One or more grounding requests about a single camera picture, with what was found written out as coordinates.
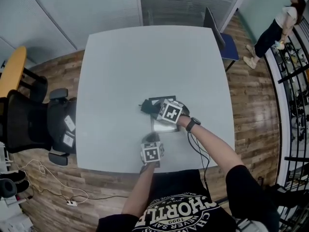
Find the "black and white marker cube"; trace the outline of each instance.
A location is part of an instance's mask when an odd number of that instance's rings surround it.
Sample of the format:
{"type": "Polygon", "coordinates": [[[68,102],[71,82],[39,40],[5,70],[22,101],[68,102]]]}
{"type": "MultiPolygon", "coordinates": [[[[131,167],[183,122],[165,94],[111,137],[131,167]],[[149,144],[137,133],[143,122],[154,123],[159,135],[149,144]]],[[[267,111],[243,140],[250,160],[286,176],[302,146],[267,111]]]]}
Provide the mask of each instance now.
{"type": "Polygon", "coordinates": [[[182,110],[183,109],[176,102],[164,99],[157,120],[165,120],[176,124],[180,114],[182,113],[182,110]]]}
{"type": "Polygon", "coordinates": [[[163,144],[160,142],[141,144],[141,157],[143,162],[160,161],[163,155],[163,144]]]}

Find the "chair armrest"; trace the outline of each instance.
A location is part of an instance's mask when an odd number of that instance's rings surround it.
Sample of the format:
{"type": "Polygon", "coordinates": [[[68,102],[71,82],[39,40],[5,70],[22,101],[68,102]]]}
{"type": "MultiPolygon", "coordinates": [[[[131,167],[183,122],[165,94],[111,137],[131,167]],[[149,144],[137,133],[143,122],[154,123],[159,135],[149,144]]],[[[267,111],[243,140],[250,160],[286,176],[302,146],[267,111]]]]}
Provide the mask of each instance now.
{"type": "Polygon", "coordinates": [[[67,88],[58,88],[50,92],[49,99],[56,100],[61,98],[68,97],[68,89],[67,88]]]}

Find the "graphic print on t-shirt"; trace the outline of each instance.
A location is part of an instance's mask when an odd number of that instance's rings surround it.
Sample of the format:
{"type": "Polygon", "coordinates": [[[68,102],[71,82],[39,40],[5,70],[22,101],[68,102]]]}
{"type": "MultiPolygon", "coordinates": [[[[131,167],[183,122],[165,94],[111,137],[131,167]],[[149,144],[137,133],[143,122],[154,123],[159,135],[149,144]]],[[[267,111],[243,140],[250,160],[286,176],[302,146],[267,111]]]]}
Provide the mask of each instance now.
{"type": "Polygon", "coordinates": [[[133,231],[200,231],[207,224],[211,210],[219,208],[217,203],[208,201],[205,196],[189,192],[154,200],[133,231]]]}

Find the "white top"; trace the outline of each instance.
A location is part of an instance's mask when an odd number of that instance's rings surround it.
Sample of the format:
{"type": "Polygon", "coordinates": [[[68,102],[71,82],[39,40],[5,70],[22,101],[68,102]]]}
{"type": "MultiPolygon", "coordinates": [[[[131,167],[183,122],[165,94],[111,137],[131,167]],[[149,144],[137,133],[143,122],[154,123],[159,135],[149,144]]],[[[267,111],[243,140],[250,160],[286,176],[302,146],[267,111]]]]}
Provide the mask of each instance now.
{"type": "Polygon", "coordinates": [[[275,20],[277,24],[280,26],[280,28],[283,28],[285,19],[289,15],[293,18],[292,24],[289,26],[289,28],[293,27],[295,23],[297,22],[297,10],[294,7],[283,7],[281,12],[277,14],[275,20]]]}
{"type": "MultiPolygon", "coordinates": [[[[141,140],[151,132],[150,116],[139,105],[173,95],[234,148],[231,97],[211,29],[147,26],[90,35],[78,86],[78,166],[138,173],[141,140]]],[[[202,168],[185,130],[162,133],[160,140],[165,153],[156,172],[202,168]]]]}

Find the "beige sneaker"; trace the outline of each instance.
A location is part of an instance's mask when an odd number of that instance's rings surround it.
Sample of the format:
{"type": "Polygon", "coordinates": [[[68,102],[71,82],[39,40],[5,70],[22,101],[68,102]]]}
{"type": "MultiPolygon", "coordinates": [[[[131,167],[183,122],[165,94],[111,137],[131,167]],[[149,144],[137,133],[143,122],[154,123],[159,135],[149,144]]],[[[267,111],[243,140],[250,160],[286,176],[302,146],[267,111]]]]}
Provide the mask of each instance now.
{"type": "Polygon", "coordinates": [[[250,45],[246,45],[247,50],[251,53],[252,57],[255,57],[255,49],[250,45]]]}
{"type": "Polygon", "coordinates": [[[254,63],[253,58],[243,57],[243,60],[251,69],[254,70],[256,68],[256,63],[254,63]]]}

